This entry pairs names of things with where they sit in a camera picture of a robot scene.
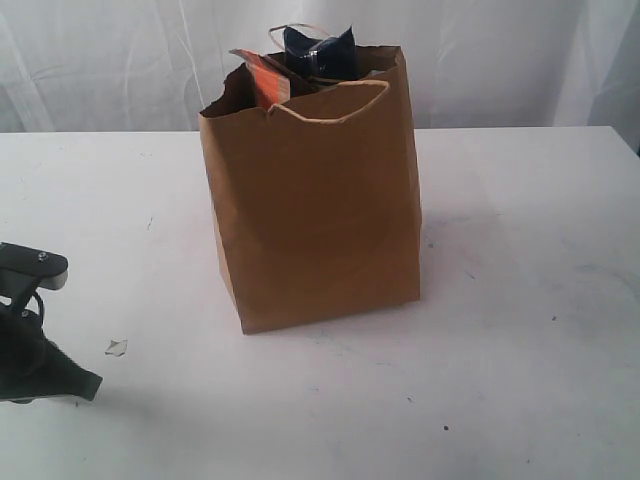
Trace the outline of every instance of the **white fabric backdrop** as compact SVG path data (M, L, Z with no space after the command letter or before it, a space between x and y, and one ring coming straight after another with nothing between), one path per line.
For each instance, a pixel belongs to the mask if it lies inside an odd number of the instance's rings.
M640 0L0 0L0 131L196 129L227 51L296 21L402 45L416 126L640 143Z

